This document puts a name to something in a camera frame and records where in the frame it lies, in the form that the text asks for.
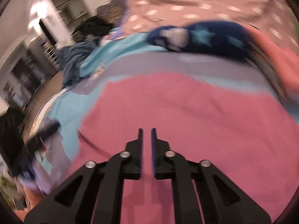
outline bed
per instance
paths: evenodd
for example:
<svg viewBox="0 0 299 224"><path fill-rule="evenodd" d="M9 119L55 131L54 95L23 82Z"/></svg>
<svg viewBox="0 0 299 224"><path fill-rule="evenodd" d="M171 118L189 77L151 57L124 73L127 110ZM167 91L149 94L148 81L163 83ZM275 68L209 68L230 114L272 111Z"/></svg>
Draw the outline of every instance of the bed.
<svg viewBox="0 0 299 224"><path fill-rule="evenodd" d="M23 184L49 194L85 162L106 161L122 150L134 139L136 127L144 129L145 138L156 127L161 139L191 161L210 159L269 213L272 222L296 223L299 74L292 52L298 44L285 1L241 0L241 7L240 0L231 0L229 8L228 3L221 6L221 13L211 9L223 0L125 1L128 9L120 29L81 64L81 82L65 88L40 110L32 134L54 120L62 127L44 143L46 151L36 154L35 182L23 179ZM195 4L201 7L199 12ZM250 11L242 13L243 7ZM183 19L175 20L166 9ZM219 18L242 24L252 35L272 61L287 101L275 86L277 77L256 64L169 52L147 42L155 27ZM192 149L182 144L186 136ZM150 151L147 140L144 150ZM170 184L152 181L150 158L144 154L143 181L125 184L122 223L174 221ZM133 189L142 200L129 200ZM153 215L146 215L148 208Z"/></svg>

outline blue blanket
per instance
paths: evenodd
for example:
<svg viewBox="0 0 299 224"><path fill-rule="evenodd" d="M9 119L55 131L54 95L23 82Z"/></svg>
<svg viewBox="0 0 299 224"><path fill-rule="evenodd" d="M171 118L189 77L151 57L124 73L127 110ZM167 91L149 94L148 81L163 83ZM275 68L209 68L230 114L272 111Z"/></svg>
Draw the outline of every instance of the blue blanket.
<svg viewBox="0 0 299 224"><path fill-rule="evenodd" d="M81 81L79 68L81 63L97 47L100 37L72 46L62 47L57 52L60 68L63 70L62 86L71 86Z"/></svg>

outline black plastic linkage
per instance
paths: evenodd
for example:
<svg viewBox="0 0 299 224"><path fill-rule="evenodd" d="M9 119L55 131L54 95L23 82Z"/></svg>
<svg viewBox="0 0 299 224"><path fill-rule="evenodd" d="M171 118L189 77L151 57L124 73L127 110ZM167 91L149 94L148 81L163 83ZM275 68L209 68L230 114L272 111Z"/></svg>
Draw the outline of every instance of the black plastic linkage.
<svg viewBox="0 0 299 224"><path fill-rule="evenodd" d="M109 161L87 162L32 209L25 224L119 224L124 179L141 177L143 131Z"/></svg>
<svg viewBox="0 0 299 224"><path fill-rule="evenodd" d="M155 178L172 180L176 224L202 224L202 219L205 224L271 224L268 213L210 161L187 161L158 139L155 129L152 148Z"/></svg>

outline dark blue plush toy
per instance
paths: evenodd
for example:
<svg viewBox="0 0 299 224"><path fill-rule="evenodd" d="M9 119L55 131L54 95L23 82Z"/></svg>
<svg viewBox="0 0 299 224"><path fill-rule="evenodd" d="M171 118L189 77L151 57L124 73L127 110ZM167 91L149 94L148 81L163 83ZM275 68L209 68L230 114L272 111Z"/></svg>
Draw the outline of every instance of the dark blue plush toy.
<svg viewBox="0 0 299 224"><path fill-rule="evenodd" d="M251 40L244 27L226 21L205 21L187 27L165 26L150 32L147 41L168 51L203 53L244 61Z"/></svg>

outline black fabric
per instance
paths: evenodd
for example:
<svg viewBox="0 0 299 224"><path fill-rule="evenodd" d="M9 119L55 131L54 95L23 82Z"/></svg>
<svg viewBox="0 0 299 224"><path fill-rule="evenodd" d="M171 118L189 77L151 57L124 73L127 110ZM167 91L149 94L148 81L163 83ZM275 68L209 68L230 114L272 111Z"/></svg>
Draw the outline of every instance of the black fabric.
<svg viewBox="0 0 299 224"><path fill-rule="evenodd" d="M8 167L11 167L21 148L24 146L19 125L25 115L15 108L8 108L0 117L0 154Z"/></svg>
<svg viewBox="0 0 299 224"><path fill-rule="evenodd" d="M113 28L113 24L107 23L98 16L93 16L82 22L76 27L73 34L76 35L75 41L83 42L88 35L103 37Z"/></svg>

